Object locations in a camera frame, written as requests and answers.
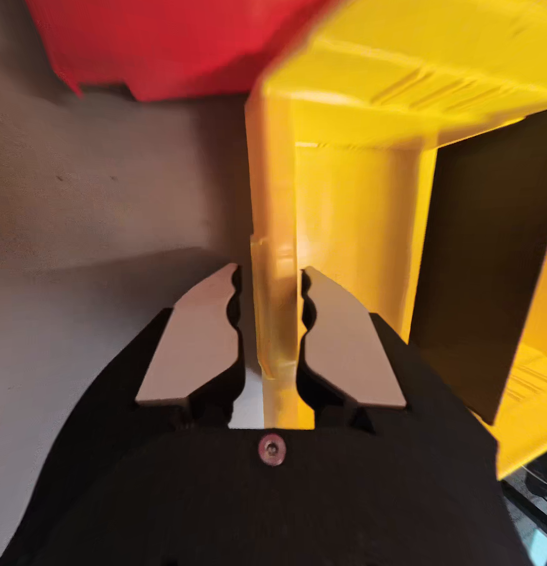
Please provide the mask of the long red labelled bin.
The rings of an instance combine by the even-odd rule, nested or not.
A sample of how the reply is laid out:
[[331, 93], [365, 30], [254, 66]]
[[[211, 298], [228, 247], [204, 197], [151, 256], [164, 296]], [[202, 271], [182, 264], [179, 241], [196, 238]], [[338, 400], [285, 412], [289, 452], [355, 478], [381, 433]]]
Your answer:
[[248, 92], [336, 1], [26, 1], [75, 94], [123, 85], [141, 102]]

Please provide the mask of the yellow plastic bin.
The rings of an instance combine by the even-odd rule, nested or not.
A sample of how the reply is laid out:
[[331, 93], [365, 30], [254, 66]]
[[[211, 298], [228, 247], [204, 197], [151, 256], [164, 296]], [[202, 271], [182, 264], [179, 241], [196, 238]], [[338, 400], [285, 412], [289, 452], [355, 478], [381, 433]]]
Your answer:
[[547, 1], [333, 1], [245, 113], [264, 424], [313, 426], [311, 267], [419, 348], [499, 479], [547, 452]]

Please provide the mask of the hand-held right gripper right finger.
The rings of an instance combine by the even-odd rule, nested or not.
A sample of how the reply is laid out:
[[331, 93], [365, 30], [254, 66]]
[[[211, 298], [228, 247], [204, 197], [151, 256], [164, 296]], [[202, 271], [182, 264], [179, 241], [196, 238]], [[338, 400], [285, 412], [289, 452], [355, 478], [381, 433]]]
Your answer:
[[316, 268], [308, 266], [302, 275], [304, 306], [312, 306], [300, 351], [305, 370], [358, 405], [405, 408], [369, 310]]

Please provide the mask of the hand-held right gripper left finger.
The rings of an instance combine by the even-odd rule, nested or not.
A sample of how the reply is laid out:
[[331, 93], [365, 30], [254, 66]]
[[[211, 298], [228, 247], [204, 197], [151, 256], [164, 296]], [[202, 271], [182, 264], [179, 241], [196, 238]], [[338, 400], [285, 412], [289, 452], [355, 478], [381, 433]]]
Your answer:
[[188, 290], [173, 306], [136, 394], [138, 405], [183, 405], [238, 359], [237, 331], [227, 307], [235, 297], [229, 263]]

